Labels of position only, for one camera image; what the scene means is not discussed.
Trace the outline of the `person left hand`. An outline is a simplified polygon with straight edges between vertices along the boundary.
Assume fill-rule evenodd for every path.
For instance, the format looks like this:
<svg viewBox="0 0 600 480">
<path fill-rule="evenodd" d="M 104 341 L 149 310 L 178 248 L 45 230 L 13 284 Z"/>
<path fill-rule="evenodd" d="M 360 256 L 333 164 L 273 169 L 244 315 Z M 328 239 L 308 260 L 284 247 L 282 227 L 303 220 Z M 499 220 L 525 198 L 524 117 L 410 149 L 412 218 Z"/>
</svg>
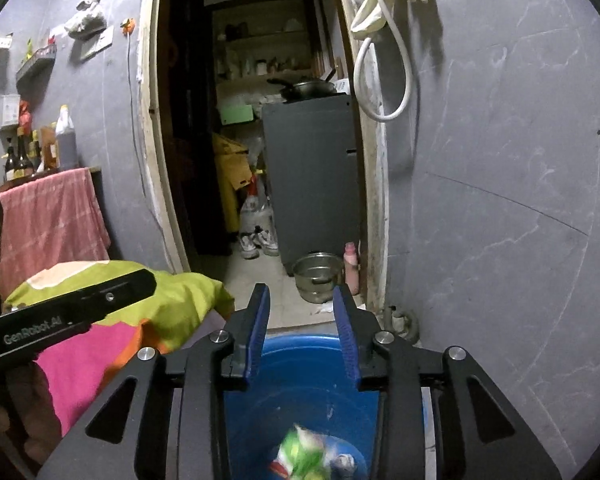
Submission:
<svg viewBox="0 0 600 480">
<path fill-rule="evenodd" d="M 37 362 L 0 373 L 0 448 L 42 466 L 62 438 L 50 384 Z"/>
</svg>

